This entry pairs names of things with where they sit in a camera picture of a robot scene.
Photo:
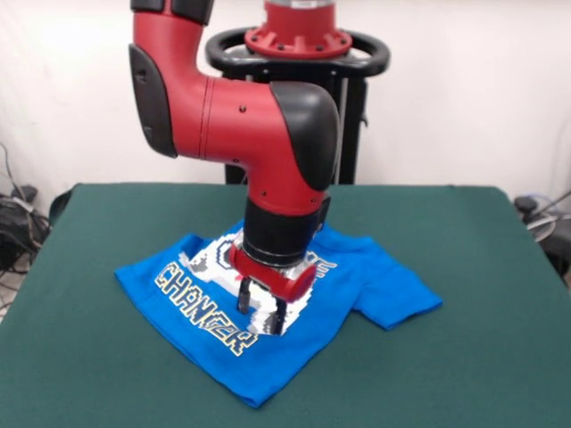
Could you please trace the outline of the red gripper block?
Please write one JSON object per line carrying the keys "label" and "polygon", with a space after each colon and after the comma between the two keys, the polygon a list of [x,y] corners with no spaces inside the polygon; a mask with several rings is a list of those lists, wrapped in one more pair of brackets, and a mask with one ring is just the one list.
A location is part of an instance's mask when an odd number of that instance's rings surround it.
{"label": "red gripper block", "polygon": [[229,261],[242,276],[238,291],[237,310],[244,315],[249,313],[250,284],[253,280],[276,297],[276,312],[273,316],[270,333],[281,335],[286,320],[287,302],[299,300],[311,288],[317,274],[317,267],[303,261],[293,268],[278,269],[255,261],[238,247],[230,249]]}

